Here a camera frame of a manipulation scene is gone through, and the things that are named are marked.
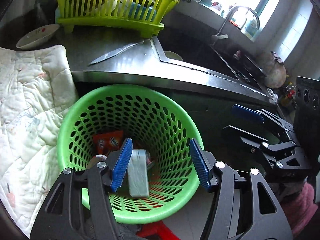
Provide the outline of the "pink sleeve forearm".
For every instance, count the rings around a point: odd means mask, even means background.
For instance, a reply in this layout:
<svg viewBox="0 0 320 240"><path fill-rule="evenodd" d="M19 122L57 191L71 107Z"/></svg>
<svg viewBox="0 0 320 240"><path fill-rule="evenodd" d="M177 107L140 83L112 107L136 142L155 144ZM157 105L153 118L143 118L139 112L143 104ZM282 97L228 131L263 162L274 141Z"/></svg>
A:
<svg viewBox="0 0 320 240"><path fill-rule="evenodd" d="M286 196L280 203L294 237L307 226L318 209L313 199L315 191L311 184L305 183L296 196Z"/></svg>

